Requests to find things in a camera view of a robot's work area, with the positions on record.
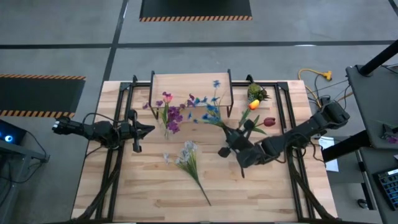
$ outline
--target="yellow and black stripe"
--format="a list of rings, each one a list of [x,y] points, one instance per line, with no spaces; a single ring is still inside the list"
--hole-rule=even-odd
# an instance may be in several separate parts
[[[32,118],[59,118],[68,116],[72,118],[75,113],[63,111],[19,111],[19,110],[0,110],[0,116],[23,116]]]
[[[0,74],[0,78],[31,78],[31,79],[63,79],[63,80],[85,80],[84,76],[65,76],[65,75],[16,75]]]
[[[140,22],[251,21],[252,16],[167,16],[143,17]]]

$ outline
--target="wooden table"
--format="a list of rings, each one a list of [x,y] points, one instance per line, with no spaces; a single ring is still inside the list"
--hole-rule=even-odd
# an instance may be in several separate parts
[[[300,124],[311,117],[304,83],[303,81],[288,81],[288,83],[295,119],[297,124]],[[113,117],[119,84],[120,82],[104,83],[98,113]],[[230,119],[226,119],[231,127],[237,125],[242,111],[246,109],[247,87],[234,87],[233,92],[234,107]],[[263,101],[260,108],[253,111],[249,117],[254,119],[257,114],[261,114],[261,120],[265,117],[277,118],[275,126],[264,127],[267,134],[277,135],[282,130],[275,93],[273,90],[268,92],[271,99]],[[142,109],[148,97],[148,87],[134,89],[132,108],[138,112],[138,121],[156,125],[156,129],[140,142],[142,146],[140,154],[132,151],[131,141],[126,143],[114,222],[297,221],[287,164],[270,162],[264,166],[252,166],[245,170],[246,178],[243,179],[234,156],[230,155],[225,159],[217,155],[220,147],[225,145],[224,134],[220,128],[184,121],[180,127],[182,131],[166,140],[164,129],[154,119],[151,111]],[[282,101],[284,111],[287,111],[284,96]],[[199,117],[203,114],[204,111],[200,110],[200,108],[195,109],[193,116]],[[262,138],[263,134],[252,133],[251,141]],[[190,176],[173,164],[166,165],[164,161],[164,152],[168,152],[170,158],[175,158],[187,140],[195,141],[198,145],[199,177],[213,205],[211,207]],[[98,146],[97,142],[91,142],[87,152]],[[317,199],[328,212],[336,216],[325,166],[313,159],[312,150],[309,147],[304,157],[308,181]],[[319,149],[317,157],[322,157]],[[72,217],[79,216],[98,193],[105,158],[106,149],[101,149],[86,159]],[[307,214],[302,192],[300,199],[304,214]],[[108,201],[109,199],[105,198],[105,211],[108,208]]]

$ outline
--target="green stem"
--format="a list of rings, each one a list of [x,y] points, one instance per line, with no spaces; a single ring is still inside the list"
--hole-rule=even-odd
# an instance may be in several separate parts
[[[211,206],[211,203],[210,203],[209,199],[207,198],[207,195],[206,195],[206,193],[205,193],[205,190],[203,190],[203,187],[201,186],[199,180],[195,179],[195,181],[196,181],[197,184],[199,185],[201,192],[203,193],[203,195],[205,196],[205,198],[206,198],[206,200],[207,200],[207,203],[209,203],[209,205]]]

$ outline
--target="red tulip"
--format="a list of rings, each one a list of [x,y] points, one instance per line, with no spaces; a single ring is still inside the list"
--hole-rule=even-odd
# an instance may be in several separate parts
[[[266,118],[266,119],[264,119],[264,125],[266,127],[271,127],[271,126],[275,125],[275,118]]]

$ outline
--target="black metal frame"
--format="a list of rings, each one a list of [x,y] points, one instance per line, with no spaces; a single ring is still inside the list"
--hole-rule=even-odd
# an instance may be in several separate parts
[[[229,89],[231,91],[231,105],[230,106],[226,106],[226,113],[227,113],[227,117],[229,118],[231,116],[231,112],[232,112],[232,107],[234,106],[234,94],[233,94],[233,90],[232,90],[232,78],[231,78],[231,69],[228,69],[228,77],[229,77]],[[154,84],[154,77],[155,77],[155,71],[151,71],[150,73],[150,83],[149,83],[149,99],[148,99],[148,106],[150,108],[150,110],[152,111],[152,114],[154,115],[155,119],[158,120],[159,119],[159,110],[153,109],[152,107],[152,87]]]
[[[231,81],[231,87],[232,86],[249,86],[252,82],[252,76],[248,75],[246,78],[246,81],[242,82],[232,82]],[[120,116],[120,109],[121,109],[121,103],[123,100],[123,94],[124,91],[129,90],[128,92],[128,97],[127,97],[127,102],[126,102],[126,111],[124,115],[124,119],[127,120],[127,112],[131,107],[132,103],[132,93],[134,91],[134,87],[150,87],[152,82],[145,82],[145,83],[139,83],[137,81],[137,78],[134,76],[133,82],[122,82],[120,84],[120,89],[119,89],[119,95],[118,95],[118,101],[116,103],[116,110],[115,110],[115,115],[114,119],[118,120]],[[287,110],[289,114],[289,119],[292,124],[292,128],[295,127],[295,118],[294,118],[294,112],[293,112],[293,106],[292,102],[290,99],[290,93],[289,93],[289,86],[287,82],[256,82],[258,85],[262,87],[271,87],[275,90],[275,99],[277,102],[278,106],[278,112],[279,112],[279,118],[280,118],[280,123],[281,123],[281,128],[282,128],[282,133],[285,133],[287,131],[287,125],[286,125],[286,120],[285,120],[285,113],[284,109],[282,106],[282,97],[280,94],[280,91],[284,91],[285,93],[285,99],[287,103]],[[109,150],[107,155],[106,155],[106,162],[105,162],[105,168],[103,172],[103,179],[101,182],[101,190],[94,199],[93,203],[88,207],[87,210],[90,208],[90,212],[84,213],[82,216],[80,216],[77,219],[72,220],[73,223],[112,223],[113,222],[113,215],[114,215],[114,206],[116,203],[116,196],[117,196],[117,191],[118,191],[118,182],[119,182],[119,174],[121,171],[121,163],[122,163],[122,158],[123,158],[123,151],[124,151],[124,142],[121,143],[119,149],[117,151],[117,158],[116,158],[116,164],[114,166],[114,169],[112,173],[109,175],[110,172],[110,167],[111,167],[111,161],[112,161],[112,156],[114,151]],[[299,163],[299,169],[300,169],[300,174],[303,177],[304,181],[306,184],[308,184],[307,180],[307,175],[305,172],[305,166],[304,166],[304,161],[301,155],[301,151],[297,151],[298,155],[298,163]],[[109,201],[109,208],[108,208],[108,214],[106,218],[102,217],[103,213],[103,199],[108,191],[109,187],[112,185],[112,190],[111,190],[111,199]],[[296,181],[292,179],[292,190],[293,190],[293,196],[294,196],[294,202],[295,202],[295,208],[296,208],[296,214],[297,214],[297,219],[301,220],[303,219],[303,213],[302,213],[302,208],[301,208],[301,203],[300,203],[300,195],[297,187]],[[310,204],[308,200],[306,200],[307,207],[308,207],[308,213],[310,218],[315,218],[314,212],[313,212],[313,207]],[[92,216],[93,212],[96,210],[96,215],[95,219],[90,220],[90,217]]]

